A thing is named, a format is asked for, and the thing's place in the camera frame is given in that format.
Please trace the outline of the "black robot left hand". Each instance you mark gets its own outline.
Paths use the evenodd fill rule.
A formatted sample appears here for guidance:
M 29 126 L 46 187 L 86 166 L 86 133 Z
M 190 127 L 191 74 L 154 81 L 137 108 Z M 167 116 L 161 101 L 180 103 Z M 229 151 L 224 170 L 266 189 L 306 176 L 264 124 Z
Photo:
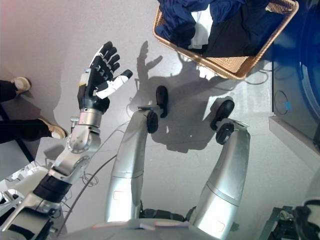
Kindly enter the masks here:
M 94 54 L 89 67 L 80 77 L 78 107 L 80 111 L 93 109 L 104 114 L 110 106 L 109 96 L 122 87 L 133 75 L 129 69 L 115 75 L 120 67 L 120 55 L 111 41 Z

